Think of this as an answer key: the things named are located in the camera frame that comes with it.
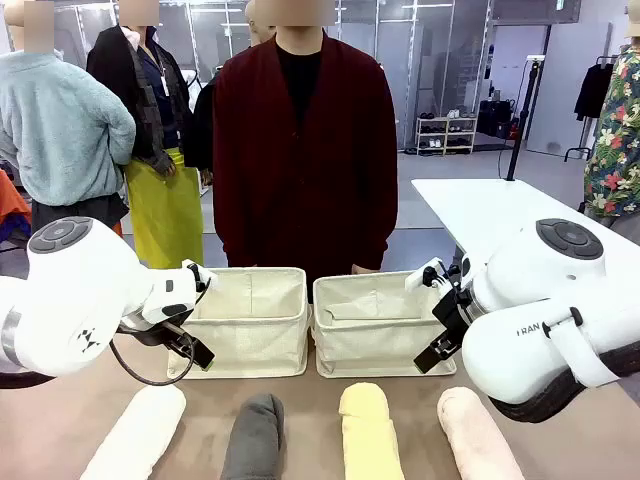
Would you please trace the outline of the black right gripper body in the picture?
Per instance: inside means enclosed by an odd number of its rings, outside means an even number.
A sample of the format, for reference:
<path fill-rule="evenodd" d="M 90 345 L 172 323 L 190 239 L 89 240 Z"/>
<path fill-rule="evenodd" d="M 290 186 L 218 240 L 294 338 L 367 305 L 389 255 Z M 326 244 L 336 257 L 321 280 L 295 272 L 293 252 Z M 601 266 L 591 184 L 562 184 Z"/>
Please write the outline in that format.
<path fill-rule="evenodd" d="M 472 322 L 467 312 L 471 305 L 468 290 L 452 289 L 444 295 L 432 310 L 433 315 L 445 327 L 450 341 L 462 341 Z"/>

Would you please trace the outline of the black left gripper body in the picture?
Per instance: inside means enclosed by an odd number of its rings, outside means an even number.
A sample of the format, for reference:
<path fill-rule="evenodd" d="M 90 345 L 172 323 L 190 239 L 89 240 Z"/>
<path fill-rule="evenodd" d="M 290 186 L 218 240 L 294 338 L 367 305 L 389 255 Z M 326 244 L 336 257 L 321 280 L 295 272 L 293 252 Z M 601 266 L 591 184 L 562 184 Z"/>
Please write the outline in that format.
<path fill-rule="evenodd" d="M 152 325 L 147 330 L 142 330 L 140 327 L 125 326 L 121 323 L 117 332 L 133 336 L 141 344 L 149 347 L 162 345 L 173 351 L 198 349 L 200 346 L 199 341 L 182 328 L 183 323 L 191 313 L 192 310 L 187 310 L 171 316 L 167 320 Z"/>

